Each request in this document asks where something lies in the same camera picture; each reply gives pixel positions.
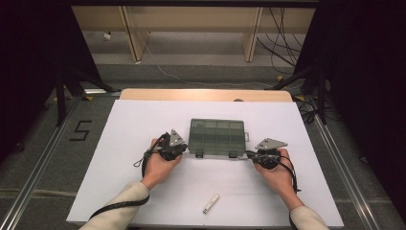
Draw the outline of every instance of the human hand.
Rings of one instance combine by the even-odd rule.
[[[281,156],[290,159],[289,153],[287,153],[286,149],[278,149],[278,151],[281,153]],[[281,163],[292,170],[293,167],[291,162],[284,157],[281,157]],[[267,170],[260,164],[254,164],[254,166],[258,173],[260,173],[265,179],[268,186],[281,196],[289,211],[304,205],[296,196],[295,190],[292,186],[292,175],[287,169],[280,165],[272,170]]]
[[[156,142],[157,139],[153,139],[151,145]],[[180,163],[182,155],[177,156],[174,160],[166,161],[159,153],[152,153],[147,161],[147,168],[144,178],[141,182],[152,190],[155,185],[166,180],[175,168]]]

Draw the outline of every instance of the wrist strap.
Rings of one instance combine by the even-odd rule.
[[[90,219],[97,216],[100,213],[104,213],[104,212],[109,211],[109,210],[118,209],[118,208],[125,208],[125,207],[141,206],[143,204],[146,204],[148,202],[148,200],[149,200],[149,196],[147,196],[147,198],[145,198],[143,200],[123,201],[123,202],[118,202],[118,203],[114,203],[114,204],[109,204],[107,206],[104,206],[104,207],[100,208],[98,211],[96,211],[92,215],[92,217],[90,217]]]

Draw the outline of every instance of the wooden edge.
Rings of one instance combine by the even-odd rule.
[[[292,97],[281,90],[127,88],[123,90],[120,100],[289,103]]]
[[[126,9],[125,9],[125,7],[118,7],[118,8],[119,8],[119,11],[120,11],[120,17],[122,18],[122,21],[123,21],[125,35],[127,37],[127,42],[128,42],[128,47],[129,47],[129,50],[131,51],[132,61],[136,62],[137,61],[137,56],[136,56],[136,53],[135,53],[135,47],[132,44],[131,34],[130,34],[130,31],[128,29],[127,22],[126,22],[126,20],[127,20],[126,16],[125,16]]]
[[[251,62],[254,58],[254,50],[257,42],[257,33],[262,16],[262,8],[256,8],[256,13],[253,18],[251,31],[243,33],[241,36],[242,48],[244,50],[245,61]]]

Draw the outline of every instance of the gray floor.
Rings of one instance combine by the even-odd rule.
[[[117,88],[263,89],[266,85],[276,84],[277,76],[289,76],[271,66],[269,53],[260,45],[256,48],[254,61],[245,62],[239,34],[151,34],[147,44],[151,54],[145,53],[142,62],[138,64],[132,62],[123,34],[113,33],[110,41],[103,41],[102,33],[84,34],[102,79]],[[261,36],[260,39],[265,41],[266,37]],[[292,47],[300,49],[295,42],[289,40]],[[279,49],[278,52],[288,58],[285,49]],[[284,72],[293,70],[276,57],[274,65]],[[286,90],[292,95],[298,94],[299,90],[295,88],[298,85],[299,81],[289,85]],[[88,83],[83,86],[94,87]],[[46,102],[48,109],[42,111],[31,131],[22,140],[25,150],[14,152],[0,165],[1,218],[11,208],[56,128],[54,96]],[[65,220],[116,99],[117,96],[100,94],[79,102],[15,229],[78,229]],[[67,100],[67,103],[73,104],[72,100]],[[339,114],[333,104],[328,102],[328,106],[327,127],[381,229],[406,229],[372,170],[358,159],[359,149],[345,123],[336,121],[339,120]],[[83,125],[83,128],[90,130],[89,134],[85,141],[72,141],[82,135],[74,132],[79,121],[91,121]],[[305,126],[345,229],[365,229],[319,127],[316,123]]]

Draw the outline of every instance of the metal bracket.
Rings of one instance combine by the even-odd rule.
[[[287,143],[273,140],[270,138],[266,138],[263,141],[261,141],[257,146],[255,146],[255,149],[257,150],[273,150],[277,149],[280,147],[285,147],[287,146]]]
[[[169,145],[171,147],[179,146],[184,144],[185,141],[183,138],[175,131],[174,129],[170,131],[170,139],[169,139]]]

